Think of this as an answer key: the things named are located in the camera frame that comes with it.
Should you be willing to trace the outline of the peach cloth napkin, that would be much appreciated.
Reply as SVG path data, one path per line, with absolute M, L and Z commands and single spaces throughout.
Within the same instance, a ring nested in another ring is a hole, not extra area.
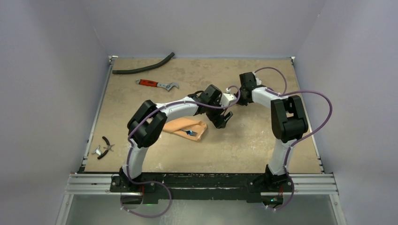
M 184 130 L 192 130 L 198 133 L 197 136 L 189 136 L 185 132 L 181 131 Z M 192 120 L 189 118 L 179 118 L 167 122 L 163 130 L 164 132 L 178 135 L 180 137 L 186 138 L 188 140 L 199 142 L 202 138 L 202 135 L 207 130 L 207 124 L 201 120 Z

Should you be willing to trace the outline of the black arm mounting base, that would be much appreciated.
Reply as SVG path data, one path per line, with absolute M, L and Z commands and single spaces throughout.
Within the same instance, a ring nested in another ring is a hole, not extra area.
M 111 177 L 111 193 L 136 193 L 136 203 L 159 200 L 226 200 L 247 203 L 283 203 L 292 191 L 292 179 L 276 185 L 265 183 L 264 173 L 171 173 L 143 172 L 133 182 L 123 171 Z

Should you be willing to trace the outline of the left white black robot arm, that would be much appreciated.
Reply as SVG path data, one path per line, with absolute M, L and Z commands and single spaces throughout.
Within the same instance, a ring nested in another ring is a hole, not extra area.
M 205 114 L 217 128 L 225 128 L 233 113 L 225 111 L 238 102 L 236 95 L 227 88 L 223 93 L 214 85 L 205 90 L 189 94 L 186 97 L 169 103 L 155 104 L 145 101 L 127 124 L 130 149 L 126 164 L 121 167 L 125 174 L 122 186 L 129 192 L 136 191 L 140 185 L 138 176 L 142 173 L 146 153 L 160 137 L 166 123 L 188 116 Z

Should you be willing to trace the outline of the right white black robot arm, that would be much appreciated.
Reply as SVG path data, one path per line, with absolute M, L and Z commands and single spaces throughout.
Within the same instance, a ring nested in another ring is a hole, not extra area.
M 298 95 L 283 96 L 257 84 L 253 72 L 240 74 L 239 79 L 241 96 L 238 104 L 257 103 L 271 112 L 271 128 L 276 142 L 271 160 L 266 165 L 263 184 L 266 189 L 274 191 L 288 179 L 287 168 L 293 144 L 308 131 L 304 106 Z

